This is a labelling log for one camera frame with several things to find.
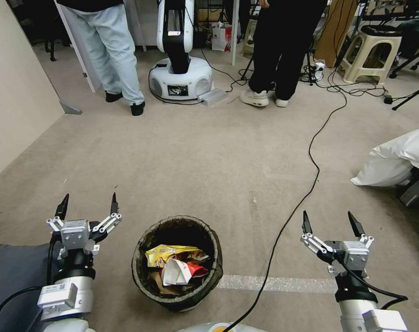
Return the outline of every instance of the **white tape line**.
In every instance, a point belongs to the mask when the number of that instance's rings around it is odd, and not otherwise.
[[[264,277],[225,274],[217,288],[258,291]],[[268,277],[265,291],[281,291],[288,293],[335,293],[337,285],[332,279],[303,279]]]

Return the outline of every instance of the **robotic arm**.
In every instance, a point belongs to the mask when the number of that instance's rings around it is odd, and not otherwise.
[[[174,74],[188,72],[194,32],[194,0],[162,0],[157,20],[157,47],[167,53]]]
[[[365,266],[374,242],[363,226],[348,212],[349,222],[358,241],[322,241],[313,235],[306,211],[303,212],[301,242],[318,258],[328,263],[328,272],[335,278],[338,290],[335,299],[342,312],[340,321],[344,332],[406,332],[400,313],[377,308],[377,297],[369,288],[395,296],[397,302],[407,297],[379,290],[364,281]]]
[[[157,19],[157,47],[168,58],[150,70],[151,92],[170,100],[190,100],[209,92],[213,83],[210,65],[190,57],[194,32],[194,0],[161,0]]]
[[[37,305],[42,309],[42,321],[58,320],[44,332],[94,332],[87,321],[80,319],[92,311],[92,281],[96,277],[93,258],[99,253],[99,242],[122,221],[122,215],[118,213],[114,193],[110,215],[101,222],[64,221],[68,199],[69,195],[66,195],[57,207],[55,217],[47,220],[53,230],[51,245],[56,241],[63,244],[58,257],[62,260],[62,268],[54,283],[50,280],[49,285],[42,288]]]

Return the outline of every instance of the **white sneaker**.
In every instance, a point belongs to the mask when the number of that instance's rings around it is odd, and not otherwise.
[[[279,98],[277,98],[277,99],[275,100],[275,105],[276,105],[277,107],[286,107],[286,106],[288,106],[288,101],[285,101],[285,100],[283,100],[283,99],[279,99]]]
[[[240,94],[240,101],[244,102],[245,104],[258,107],[264,107],[269,104],[266,90],[262,91],[261,93],[254,92],[252,90],[243,91]]]

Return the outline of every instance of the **yellow snack bag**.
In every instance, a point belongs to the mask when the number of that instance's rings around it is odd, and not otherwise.
[[[164,267],[171,257],[185,252],[189,253],[191,257],[205,255],[197,247],[160,244],[145,252],[145,256],[148,260],[148,267]]]

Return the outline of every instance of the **floor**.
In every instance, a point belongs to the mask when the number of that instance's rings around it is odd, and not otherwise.
[[[278,230],[314,179],[307,154],[311,137],[343,98],[300,83],[285,109],[242,104],[237,99],[242,87],[210,107],[162,104],[147,86],[150,66],[164,56],[152,50],[137,54],[147,106],[136,118],[122,100],[108,104],[103,92],[91,93],[71,49],[56,45],[57,62],[49,61],[41,45],[36,53],[61,98],[83,114],[64,115],[0,174],[0,243],[47,242],[44,221],[65,193],[71,195],[69,218],[102,220],[116,191],[124,219],[95,259],[90,325],[99,332],[165,332],[237,319],[256,291],[216,288],[183,314],[144,297],[130,270],[136,243],[153,223],[188,214],[219,235],[225,274],[264,275]],[[232,67],[231,54],[206,53],[213,66],[234,76],[248,62],[239,56]],[[228,89],[227,76],[214,76],[217,87]],[[419,70],[402,71],[386,88],[393,96],[413,92],[419,88]],[[307,210],[320,238],[352,240],[350,210],[376,239],[367,266],[370,282],[409,296],[396,308],[409,329],[419,331],[419,210],[403,207],[392,189],[349,181],[372,147],[417,128],[419,96],[397,112],[381,98],[348,98],[348,106],[333,115],[312,147],[320,177],[280,239],[272,277],[328,279],[326,264],[299,241],[302,211]],[[245,323],[267,331],[339,332],[339,317],[330,291],[293,289],[264,292]]]

